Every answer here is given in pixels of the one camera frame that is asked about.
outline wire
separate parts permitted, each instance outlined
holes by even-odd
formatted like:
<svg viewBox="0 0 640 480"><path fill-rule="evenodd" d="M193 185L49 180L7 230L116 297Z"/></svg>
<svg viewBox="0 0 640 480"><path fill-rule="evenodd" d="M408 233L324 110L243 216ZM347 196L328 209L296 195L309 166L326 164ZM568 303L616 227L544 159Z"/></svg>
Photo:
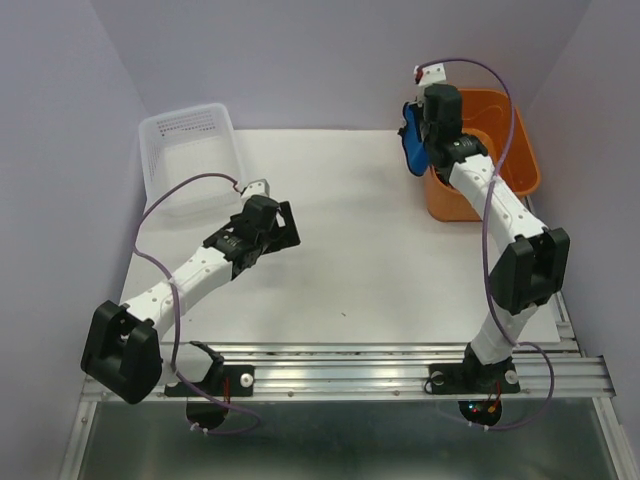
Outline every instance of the wire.
<svg viewBox="0 0 640 480"><path fill-rule="evenodd" d="M171 275L171 272L169 271L169 269L164 266L164 264L162 264L162 262L160 262L160 260L158 260L157 258L153 257L152 255L149 255L148 253L142 252L140 249L138 249L138 245L137 245L137 241L138 241L138 235L140 234L140 229L142 228L142 224L144 223L144 221L149 217L149 215L151 215L151 213L162 203L164 202L167 198L169 198L171 195L173 195L174 193L176 193L178 190L180 190L181 188L185 187L186 185L189 185L192 182L195 182L196 180L200 180L201 178L224 178L225 180L228 180L229 182L231 182L233 184L233 189L238 192L238 181L236 179L234 179L233 177L230 177L228 175L225 175L223 173L202 173L200 175L195 175L191 178L188 178L187 180L185 180L184 182L179 183L178 185L176 185L175 187L173 187L171 190L169 190L167 193L165 193L164 195L162 195L160 198L158 198L158 200L156 200L153 205L151 205L143 214L142 214L142 219L140 220L140 223L138 224L138 228L136 229L136 240L133 244L133 253L135 253L137 256L144 258L145 260L148 260L149 262L151 262L153 265L155 265L158 270L160 270L163 275L167 278L168 280L168 284L169 287L171 287L171 297L173 298L173 317L174 317L174 323L175 323L175 336L173 338L173 350L171 352L171 370L173 371L173 373L176 375L176 377L178 377L178 379L184 383L187 388L189 388L189 390L191 390L192 392L196 393L197 395L200 395L201 397L206 398L207 400L209 400L211 403L214 403L216 405L218 405L219 407L223 407L226 408L228 410L234 411L236 413L240 413L243 415L248 415L250 417L252 417L254 419L254 423L248 427L244 427L244 428L238 428L238 429L234 429L234 430L224 430L224 431L217 431L217 430L207 430L207 429L203 429L200 428L197 424L192 424L192 429L194 430L199 430L201 432L203 432L206 435L216 435L216 436L223 436L223 435L238 435L241 433L248 433L254 429L256 429L258 426L260 426L262 424L262 417L260 417L260 415L258 415L256 412L254 412L253 410L249 410L248 408L243 408L240 407L238 405L231 405L228 403L225 403L223 401L218 400L217 398L215 398L212 395L209 395L207 392L205 392L204 390L200 389L199 387L197 387L196 385L194 385L192 382L190 382L184 375L182 375L182 373L180 373L180 371L178 370L178 366L176 365L176 359L178 358L178 349L180 348L180 331L181 331L181 325L180 325L180 317L181 317L181 312L180 312L180 295L178 293L178 287L176 287L174 285L173 282L171 282L171 278L173 277L173 275Z"/></svg>
<svg viewBox="0 0 640 480"><path fill-rule="evenodd" d="M482 67L488 72L490 72L498 81L498 83L500 83L500 85L502 86L502 89L504 90L504 93L507 96L507 100L509 101L509 107L511 110L511 114L510 114L511 116L510 116L510 122L509 122L509 134L507 136L507 141L504 145L504 148L502 149L500 158L498 159L498 163L496 164L493 170L493 175L491 176L491 180L489 181L489 188L487 190L487 199L484 204L484 212L482 215L482 274L484 279L484 293L487 300L487 305L489 306L489 312L491 313L491 318L495 322L496 327L498 328L498 330L500 330L500 333L505 338L505 340L509 342L509 344L511 344L512 347L525 346L525 345L532 347L538 353L540 353L540 355L542 355L542 358L544 358L545 362L547 363L547 366L549 367L549 394L547 395L547 398L545 399L544 404L542 405L540 410L536 412L534 415L532 415L531 417L525 420L522 420L520 422L516 422L511 425L505 425L502 427L495 426L495 427L489 428L490 430L511 430L513 428L519 428L524 425L527 425L528 423L537 419L543 413L545 413L551 404L551 399L553 398L553 392L555 390L555 372L553 370L553 365L551 364L551 359L549 358L549 355L547 355L547 353L535 343L521 342L520 344L518 344L517 339L514 339L513 337L511 337L509 332L507 332L507 330L504 328L504 326L500 322L500 319L498 318L498 314L496 313L495 305L493 303L493 298L491 297L491 287L489 282L489 245L488 245L489 244L489 216L490 216L489 214L491 212L491 200L493 198L493 190L495 189L495 182L500 175L500 170L504 165L504 162L507 158L507 154L509 153L509 150L511 148L511 143L513 142L513 135L514 135L515 126L516 126L516 107L515 107L515 104L513 103L513 100L511 99L509 88L507 87L507 84L504 82L504 80L502 80L502 77L500 77L500 75L498 75L498 73L495 70L493 70L491 67L489 67L488 65L485 65L484 63L478 60L472 60L470 58L463 58L463 57L442 58L439 60L425 62L423 64L418 65L417 71L420 72L424 68L430 67L432 65L436 65L438 63L451 63L451 62L471 63L473 65Z"/></svg>

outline blue cloth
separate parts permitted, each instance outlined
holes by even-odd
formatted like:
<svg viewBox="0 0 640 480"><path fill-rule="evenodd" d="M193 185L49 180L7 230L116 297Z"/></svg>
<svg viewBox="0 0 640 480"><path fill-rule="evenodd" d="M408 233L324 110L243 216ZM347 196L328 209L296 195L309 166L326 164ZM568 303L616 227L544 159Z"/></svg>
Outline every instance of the blue cloth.
<svg viewBox="0 0 640 480"><path fill-rule="evenodd" d="M398 135L402 138L407 168L417 177L423 176L429 168L429 154L422 144L418 125L418 119L421 115L422 111L417 104L405 103L402 107L402 116L406 125L398 131Z"/></svg>

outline gray wall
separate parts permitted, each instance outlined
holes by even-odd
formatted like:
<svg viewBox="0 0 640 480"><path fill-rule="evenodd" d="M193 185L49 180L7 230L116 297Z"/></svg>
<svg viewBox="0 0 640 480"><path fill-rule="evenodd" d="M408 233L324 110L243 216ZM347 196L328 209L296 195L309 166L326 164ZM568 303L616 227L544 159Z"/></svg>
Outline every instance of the gray wall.
<svg viewBox="0 0 640 480"><path fill-rule="evenodd" d="M220 101L236 127L358 129L397 128L413 66L444 55L490 63L528 106L589 3L92 1L151 114Z"/></svg>
<svg viewBox="0 0 640 480"><path fill-rule="evenodd" d="M604 354L640 452L640 3L595 0L527 114L550 225L571 235L565 294L578 338Z"/></svg>
<svg viewBox="0 0 640 480"><path fill-rule="evenodd" d="M126 267L146 114L85 0L0 2L0 64L0 478L51 479Z"/></svg>

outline purple cable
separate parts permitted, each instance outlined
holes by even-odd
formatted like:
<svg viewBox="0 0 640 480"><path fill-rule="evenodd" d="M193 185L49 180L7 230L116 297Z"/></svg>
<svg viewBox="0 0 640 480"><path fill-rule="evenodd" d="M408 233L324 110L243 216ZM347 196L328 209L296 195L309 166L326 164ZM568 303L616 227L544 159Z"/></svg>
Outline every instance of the purple cable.
<svg viewBox="0 0 640 480"><path fill-rule="evenodd" d="M253 410L249 410L248 408L243 408L243 407L239 407L237 405L231 405L228 403L225 403L221 400L218 400L217 398L209 395L207 392L201 390L200 388L198 388L196 385L194 385L192 382L190 382L188 379L186 379L184 377L184 375L182 375L182 373L180 373L180 371L178 370L178 366L176 365L176 359L178 358L178 349L180 348L180 317L181 317L181 312L180 312L180 295L178 293L178 288L173 284L173 282L171 282L171 278L173 277L173 275L171 275L171 272L169 271L169 269L167 267L165 267L162 262L160 262L160 260L158 260L157 258L149 255L148 253L144 253L142 251L140 251L138 249L137 246L137 241L138 241L138 234L140 233L140 228L142 227L142 224L144 223L144 221L147 219L147 217L149 215L151 215L151 213L158 207L158 205L160 205L162 202L164 202L167 198L169 198L171 195L173 195L175 192L177 192L178 190L180 190L182 187L190 184L191 182L195 182L196 180L200 180L201 178L209 178L209 177L216 177L216 178L224 178L225 180L229 180L232 184L233 184L233 189L238 191L237 189L237 185L238 185L238 181L228 175L225 175L223 173L202 173L200 175L195 175L191 178L188 178L187 180L185 180L184 182L179 183L178 185L176 185L175 187L173 187L171 190L169 190L167 193L165 193L164 195L162 195L160 198L158 198L158 200L156 200L153 205L151 205L143 214L142 214L142 219L140 220L140 223L138 224L138 228L136 229L136 241L133 244L133 253L135 253L137 256L144 258L145 260L148 260L149 262L151 262L153 265L155 265L156 267L158 267L158 270L160 270L163 275L167 278L167 280L169 280L169 287L171 288L171 297L173 298L173 316L174 316L174 323L175 323L175 336L173 339L173 351L171 352L171 369L173 370L173 372L175 373L176 377L178 377L178 379L184 383L191 391L193 391L194 393L200 395L201 397L206 398L207 400L209 400L211 403L214 403L220 407L226 408L227 410L231 410L237 413L241 413L243 415L248 415L250 417L253 417L255 419L255 422L248 426L248 427L244 427L244 428L238 428L235 430L226 430L226 431L216 431L216 430L211 430L211 431L205 431L204 429L198 427L196 425L196 427L202 431L203 433L206 433L207 435L238 435L241 433L248 433L254 429L256 429L258 426L260 426L262 424L262 418L260 417L260 415L258 415L256 412L254 412Z"/></svg>
<svg viewBox="0 0 640 480"><path fill-rule="evenodd" d="M507 84L502 80L500 75L498 75L498 73L488 65L485 65L484 63L479 62L477 60L472 60L470 58L462 58L462 57L443 58L440 60L434 60L432 62L426 62L421 65L418 65L417 70L422 70L423 68L430 67L438 63L450 63L450 62L471 63L473 65L477 65L489 71L502 86L504 93L507 95L509 106L511 107L509 135L507 136L507 141L504 145L504 148L502 149L502 154L498 159L498 163L496 164L493 170L493 175L491 176L491 180L489 182L489 188L487 190L487 199L484 204L484 212L482 216L482 274L484 279L484 293L487 299L487 305L489 306L489 312L491 313L491 318L493 318L493 321L495 322L496 327L498 327L498 330L500 330L500 333L505 338L505 340L509 342L513 347L517 347L519 345L520 346L527 345L532 347L533 349L538 351L540 355L542 355L542 358L544 358L544 361L547 363L547 366L549 367L549 394L547 395L547 398L545 399L544 404L542 405L540 410L534 415L532 415L531 417L529 417L528 419L522 420L521 422L517 422L512 425L505 425L503 427L490 427L490 430L503 430L503 431L511 430L513 428L519 428L524 425L527 425L529 422L535 420L540 415L545 413L546 410L551 405L551 399L553 398L553 392L555 390L555 372L553 370L553 365L551 364L551 359L549 358L549 355L547 355L547 353L535 343L522 342L518 344L518 341L512 338L511 335L509 335L509 332L507 332L506 329L502 326L502 323L498 318L498 314L493 304L493 298L491 297L491 288L489 283L489 245L488 244L489 244L489 214L491 212L491 199L493 197L493 190L495 189L495 184L496 184L495 181L500 175L500 170L504 165L504 162L507 158L507 154L509 153L509 149L511 148L511 143L513 142L513 135L514 135L515 126L516 126L516 107L513 101L511 100L511 94L509 93L509 88L507 87Z"/></svg>

